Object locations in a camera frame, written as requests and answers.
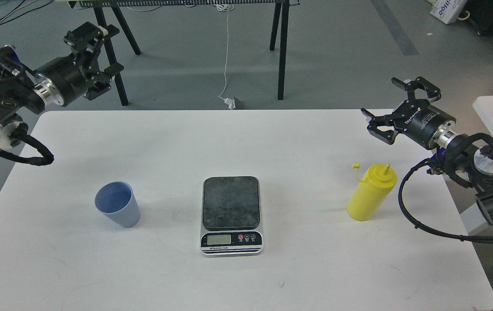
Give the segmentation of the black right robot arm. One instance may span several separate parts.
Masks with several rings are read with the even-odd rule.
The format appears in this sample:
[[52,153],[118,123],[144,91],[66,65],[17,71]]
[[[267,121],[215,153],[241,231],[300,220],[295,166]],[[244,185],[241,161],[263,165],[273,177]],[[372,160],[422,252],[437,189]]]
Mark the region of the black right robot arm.
[[396,77],[393,85],[406,91],[407,99],[390,114],[376,116],[367,109],[367,130],[372,136],[393,144],[396,136],[404,134],[421,147],[436,153],[412,167],[403,178],[398,192],[400,209],[416,229],[429,234],[473,243],[493,244],[493,236],[454,235],[430,228],[407,210],[403,191],[411,175],[428,167],[429,175],[448,175],[464,188],[476,190],[476,203],[487,224],[493,227],[493,137],[485,133],[467,135],[454,130],[455,118],[432,103],[441,98],[441,91],[424,77],[403,82]]

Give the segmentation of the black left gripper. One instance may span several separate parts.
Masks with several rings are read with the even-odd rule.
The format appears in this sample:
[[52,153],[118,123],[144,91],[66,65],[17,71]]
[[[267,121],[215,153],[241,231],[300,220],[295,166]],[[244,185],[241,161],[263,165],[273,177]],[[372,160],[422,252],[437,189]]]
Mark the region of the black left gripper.
[[110,24],[97,26],[86,22],[68,31],[64,43],[69,45],[72,56],[57,57],[35,71],[34,93],[44,105],[65,107],[78,97],[94,100],[111,89],[114,76],[124,70],[114,63],[99,71],[98,56],[106,41],[120,30]]

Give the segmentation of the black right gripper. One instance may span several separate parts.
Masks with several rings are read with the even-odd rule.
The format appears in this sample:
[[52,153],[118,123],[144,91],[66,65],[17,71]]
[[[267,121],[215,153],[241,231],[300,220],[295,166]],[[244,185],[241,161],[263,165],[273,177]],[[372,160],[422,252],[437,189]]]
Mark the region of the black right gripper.
[[[383,116],[375,116],[362,108],[369,134],[386,144],[393,144],[396,136],[402,133],[427,150],[446,148],[456,136],[453,131],[456,119],[430,104],[441,99],[440,89],[420,76],[407,81],[393,77],[391,82],[406,91],[407,99],[392,114]],[[417,99],[416,90],[425,91],[426,99]]]

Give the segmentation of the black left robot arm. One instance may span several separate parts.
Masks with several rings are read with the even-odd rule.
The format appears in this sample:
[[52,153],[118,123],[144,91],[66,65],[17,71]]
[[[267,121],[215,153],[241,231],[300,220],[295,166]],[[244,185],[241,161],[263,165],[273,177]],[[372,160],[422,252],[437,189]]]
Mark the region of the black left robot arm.
[[35,166],[53,163],[54,155],[28,134],[29,127],[17,111],[27,108],[40,114],[47,105],[65,107],[79,97],[94,100],[110,90],[112,78],[123,66],[113,63],[101,70],[98,57],[104,43],[118,33],[112,24],[86,22],[64,37],[69,55],[36,70],[21,63],[12,46],[0,48],[0,157]]

